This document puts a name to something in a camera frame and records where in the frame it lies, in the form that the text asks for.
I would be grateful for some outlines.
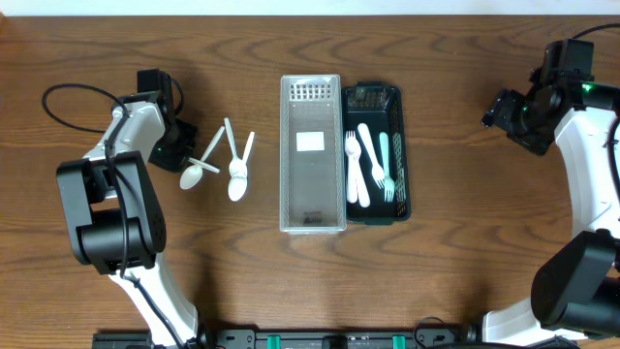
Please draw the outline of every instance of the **green clip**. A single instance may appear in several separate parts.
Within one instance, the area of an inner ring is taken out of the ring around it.
[[[267,338],[267,349],[280,349],[280,336],[279,335],[270,335]]]
[[[407,349],[407,341],[404,335],[395,335],[391,338],[394,349]]]

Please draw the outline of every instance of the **spoon bowl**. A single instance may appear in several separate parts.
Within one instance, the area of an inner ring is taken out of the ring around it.
[[[236,202],[243,197],[245,190],[248,188],[247,176],[234,176],[229,182],[229,198]]]
[[[198,165],[192,165],[185,169],[181,176],[181,189],[187,190],[198,184],[202,178],[202,167]]]

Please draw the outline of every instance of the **white label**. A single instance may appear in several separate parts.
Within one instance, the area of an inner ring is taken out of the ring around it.
[[[299,132],[297,135],[297,151],[323,151],[326,142],[323,132]]]

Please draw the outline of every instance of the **plastic cutlery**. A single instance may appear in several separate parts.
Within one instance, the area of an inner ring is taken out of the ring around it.
[[[381,145],[381,160],[384,163],[384,200],[391,202],[394,199],[394,180],[389,177],[389,139],[388,134],[382,132],[379,134],[379,144]]]
[[[204,151],[204,154],[202,155],[201,161],[206,160],[206,157],[209,156],[209,154],[211,153],[211,151],[215,147],[215,144],[217,144],[217,142],[220,141],[220,138],[222,138],[222,134],[223,133],[224,133],[224,126],[220,126],[220,129],[217,130],[217,133],[215,134],[215,136],[213,136],[213,140],[211,140],[211,143],[209,144],[209,146]]]
[[[361,147],[356,140],[356,131],[347,131],[345,139],[345,153],[348,158],[347,168],[347,201],[351,204],[357,202],[357,185],[355,165],[359,166],[359,154],[361,154]]]
[[[201,181],[201,178],[202,178],[202,169],[212,171],[216,174],[220,173],[219,169],[209,164],[205,164],[204,160],[206,160],[206,157],[209,156],[209,154],[211,153],[211,150],[213,150],[213,148],[215,147],[215,144],[217,144],[217,142],[220,141],[220,138],[222,138],[223,133],[224,133],[224,126],[221,126],[220,129],[215,134],[215,136],[213,136],[213,140],[211,140],[211,143],[209,143],[209,146],[204,151],[204,154],[202,155],[202,158],[200,161],[193,159],[193,158],[189,159],[189,162],[191,162],[194,165],[185,169],[185,171],[181,175],[181,180],[180,180],[181,189],[187,190],[187,189],[194,187],[196,184],[198,184],[198,182]]]
[[[372,162],[372,177],[375,179],[375,183],[379,188],[384,187],[384,169],[379,165],[379,161],[377,161],[377,155],[375,154],[375,148],[372,144],[372,139],[370,138],[370,131],[368,130],[368,125],[365,123],[360,123],[357,125],[357,130],[359,131],[359,135],[361,136],[361,142],[364,143],[364,147],[366,148],[366,152],[368,156],[370,156],[370,161]]]
[[[366,182],[364,181],[364,175],[361,173],[361,167],[359,166],[359,156],[354,162],[354,170],[356,171],[356,187],[357,198],[359,199],[359,205],[366,208],[370,206],[370,197],[368,196],[368,189],[366,188]]]
[[[236,155],[236,146],[234,145],[233,128],[228,118],[224,119],[224,125],[226,126],[226,134],[229,137],[229,143],[231,144],[232,160],[229,165],[229,172],[231,173],[231,181],[229,182],[229,198],[232,201],[239,201],[245,194],[248,187],[248,157],[250,156],[250,150],[254,143],[254,132],[250,132],[248,142],[243,149],[243,159],[239,159]]]

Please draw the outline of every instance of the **spoon handle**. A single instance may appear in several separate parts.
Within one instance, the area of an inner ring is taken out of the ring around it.
[[[248,142],[245,144],[245,149],[243,149],[243,164],[247,164],[248,158],[250,157],[250,150],[252,149],[252,144],[254,143],[254,132],[250,132],[250,137],[248,137]]]
[[[204,151],[204,154],[202,155],[201,161],[206,160],[206,157],[209,156],[209,154],[211,153],[211,151],[215,147],[215,144],[217,144],[217,142],[220,141],[220,138],[222,138],[222,134],[223,133],[224,133],[224,126],[220,126],[220,129],[217,130],[217,133],[215,134],[215,136],[213,136],[213,140],[211,140],[211,143],[209,144],[209,146]]]
[[[236,156],[236,147],[234,146],[233,128],[227,117],[224,118],[224,124],[226,125],[226,135],[229,137],[229,144],[231,145],[232,157],[238,158],[238,156]]]
[[[188,160],[189,160],[189,162],[191,162],[192,164],[194,164],[194,165],[198,165],[198,166],[202,167],[202,168],[203,168],[203,169],[205,169],[205,170],[209,170],[209,171],[214,172],[214,173],[216,173],[216,174],[220,173],[220,169],[218,169],[218,168],[216,168],[216,167],[213,167],[213,166],[211,166],[211,165],[209,165],[209,164],[205,164],[205,163],[204,163],[204,162],[202,162],[201,160],[194,159],[194,158],[189,158]]]

